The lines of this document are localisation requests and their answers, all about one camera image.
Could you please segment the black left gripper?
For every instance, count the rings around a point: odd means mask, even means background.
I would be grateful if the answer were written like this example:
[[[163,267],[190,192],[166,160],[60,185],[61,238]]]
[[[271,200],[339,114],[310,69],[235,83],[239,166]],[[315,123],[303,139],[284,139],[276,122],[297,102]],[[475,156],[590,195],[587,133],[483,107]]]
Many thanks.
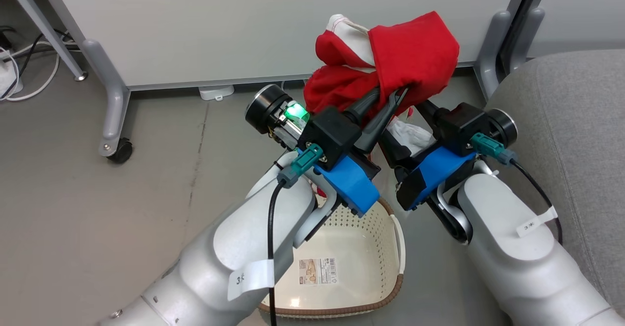
[[[404,87],[392,92],[361,131],[357,124],[362,124],[369,110],[383,99],[379,87],[352,103],[342,114],[335,106],[310,113],[280,86],[268,84],[248,104],[245,120],[257,132],[267,134],[290,151],[303,152],[316,144],[322,150],[318,164],[325,171],[335,168],[353,145],[361,153],[370,153],[377,141],[390,168],[414,169],[416,161],[409,148],[385,130],[408,91]]]

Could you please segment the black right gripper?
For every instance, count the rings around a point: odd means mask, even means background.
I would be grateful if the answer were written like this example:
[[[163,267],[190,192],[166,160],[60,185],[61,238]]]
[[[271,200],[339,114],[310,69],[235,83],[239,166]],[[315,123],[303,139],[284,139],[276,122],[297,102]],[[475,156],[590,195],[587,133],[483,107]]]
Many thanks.
[[[471,104],[460,103],[453,110],[439,108],[431,101],[416,104],[416,110],[427,124],[434,125],[435,138],[457,156],[473,152],[471,138],[482,133],[510,146],[518,139],[518,128],[513,119],[500,109],[482,110]]]

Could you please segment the red and white garment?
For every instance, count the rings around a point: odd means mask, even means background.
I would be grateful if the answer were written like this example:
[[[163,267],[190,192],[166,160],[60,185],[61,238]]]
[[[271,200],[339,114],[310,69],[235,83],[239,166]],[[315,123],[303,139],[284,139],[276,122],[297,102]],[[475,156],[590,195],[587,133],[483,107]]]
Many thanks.
[[[444,90],[458,62],[459,43],[436,12],[371,29],[337,14],[317,37],[315,54],[323,65],[304,87],[308,112],[326,106],[342,111],[379,88],[379,100],[364,118],[368,122],[398,89],[409,88],[395,115]]]

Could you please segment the cream laundry basket brown rim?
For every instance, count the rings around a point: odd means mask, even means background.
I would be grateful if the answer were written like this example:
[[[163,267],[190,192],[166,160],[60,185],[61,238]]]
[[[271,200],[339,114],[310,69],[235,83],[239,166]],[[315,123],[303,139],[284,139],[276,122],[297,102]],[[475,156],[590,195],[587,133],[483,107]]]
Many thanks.
[[[300,285],[298,260],[335,258],[339,282]],[[294,249],[275,286],[275,313],[291,319],[334,319],[390,304],[403,283],[406,245],[399,220],[380,198],[364,217],[340,206],[314,236]]]

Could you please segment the grey fabric sofa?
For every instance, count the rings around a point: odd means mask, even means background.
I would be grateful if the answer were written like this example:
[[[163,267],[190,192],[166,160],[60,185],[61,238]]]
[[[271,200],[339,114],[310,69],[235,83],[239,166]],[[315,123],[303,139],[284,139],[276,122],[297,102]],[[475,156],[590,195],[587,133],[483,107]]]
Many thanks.
[[[563,245],[625,314],[625,49],[556,53],[508,75],[486,104],[556,209]]]

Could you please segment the wide white partition panel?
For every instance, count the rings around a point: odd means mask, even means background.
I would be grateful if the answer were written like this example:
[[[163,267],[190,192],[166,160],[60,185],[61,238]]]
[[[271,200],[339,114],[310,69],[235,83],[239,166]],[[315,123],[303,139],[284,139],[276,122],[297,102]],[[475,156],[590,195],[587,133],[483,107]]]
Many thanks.
[[[510,0],[49,0],[81,40],[103,47],[132,90],[304,77],[334,14],[373,28],[437,12],[475,61]]]

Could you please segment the printed barcode sticker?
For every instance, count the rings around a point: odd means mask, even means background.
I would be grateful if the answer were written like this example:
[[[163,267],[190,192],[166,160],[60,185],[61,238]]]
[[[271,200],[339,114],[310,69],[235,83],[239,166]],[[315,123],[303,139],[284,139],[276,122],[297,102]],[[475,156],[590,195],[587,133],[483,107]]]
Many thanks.
[[[300,285],[334,285],[339,282],[335,258],[298,260]]]

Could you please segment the narrow white partition panel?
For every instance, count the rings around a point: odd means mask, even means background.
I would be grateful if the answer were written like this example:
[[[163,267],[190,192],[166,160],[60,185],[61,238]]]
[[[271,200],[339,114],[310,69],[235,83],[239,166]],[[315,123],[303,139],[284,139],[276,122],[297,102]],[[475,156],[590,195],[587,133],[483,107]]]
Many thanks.
[[[528,57],[625,49],[625,0],[541,0],[545,11]]]

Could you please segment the black caster wheel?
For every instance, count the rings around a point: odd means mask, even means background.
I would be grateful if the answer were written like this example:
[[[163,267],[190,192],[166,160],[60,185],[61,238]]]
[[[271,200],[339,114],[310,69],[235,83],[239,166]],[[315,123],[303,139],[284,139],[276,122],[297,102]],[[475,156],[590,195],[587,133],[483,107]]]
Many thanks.
[[[129,160],[133,153],[133,145],[127,137],[119,139],[117,150],[107,157],[108,161],[115,164],[124,164]]]

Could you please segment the grey partition foot with caster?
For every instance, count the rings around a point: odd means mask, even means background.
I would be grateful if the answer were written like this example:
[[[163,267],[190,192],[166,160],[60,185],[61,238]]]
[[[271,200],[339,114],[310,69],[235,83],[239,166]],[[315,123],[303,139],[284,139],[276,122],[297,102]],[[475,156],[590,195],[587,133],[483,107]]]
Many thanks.
[[[107,158],[116,152],[119,139],[123,138],[122,130],[131,92],[100,42],[86,39],[83,52],[106,91],[107,108],[99,152]]]

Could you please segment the grey metal table leg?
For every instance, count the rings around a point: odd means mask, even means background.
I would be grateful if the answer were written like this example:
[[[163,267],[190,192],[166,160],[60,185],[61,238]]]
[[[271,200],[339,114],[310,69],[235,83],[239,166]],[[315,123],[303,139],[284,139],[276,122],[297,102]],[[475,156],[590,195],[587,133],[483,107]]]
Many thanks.
[[[31,21],[34,22],[47,41],[49,41],[60,60],[63,61],[72,72],[74,79],[76,81],[84,81],[87,78],[88,73],[80,68],[76,60],[71,56],[71,53],[62,42],[60,35],[53,29],[53,26],[44,16],[41,9],[38,8],[36,2],[34,0],[17,0],[17,2],[28,14]]]

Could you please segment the white power adapter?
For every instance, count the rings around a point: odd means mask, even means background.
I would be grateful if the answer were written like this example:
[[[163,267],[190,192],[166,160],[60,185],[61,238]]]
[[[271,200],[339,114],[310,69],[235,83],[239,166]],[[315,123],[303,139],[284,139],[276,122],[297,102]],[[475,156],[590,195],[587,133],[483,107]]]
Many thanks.
[[[0,46],[0,101],[22,91],[20,68],[11,53]]]

